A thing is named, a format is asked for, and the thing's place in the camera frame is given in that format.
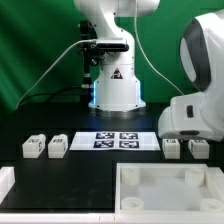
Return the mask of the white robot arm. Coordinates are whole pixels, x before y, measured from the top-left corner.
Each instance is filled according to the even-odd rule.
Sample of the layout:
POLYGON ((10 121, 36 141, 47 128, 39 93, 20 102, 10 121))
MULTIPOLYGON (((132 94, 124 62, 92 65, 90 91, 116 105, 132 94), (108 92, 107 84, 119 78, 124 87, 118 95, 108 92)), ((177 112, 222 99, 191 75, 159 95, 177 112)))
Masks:
MULTIPOLYGON (((145 106, 134 73, 135 41, 118 27, 117 17, 147 15, 160 0, 74 0, 96 31, 92 44, 100 56, 100 75, 89 107, 107 115, 145 106)), ((195 17, 180 42, 182 66, 197 88, 174 97, 161 114, 161 138, 224 140, 224 10, 195 17)))

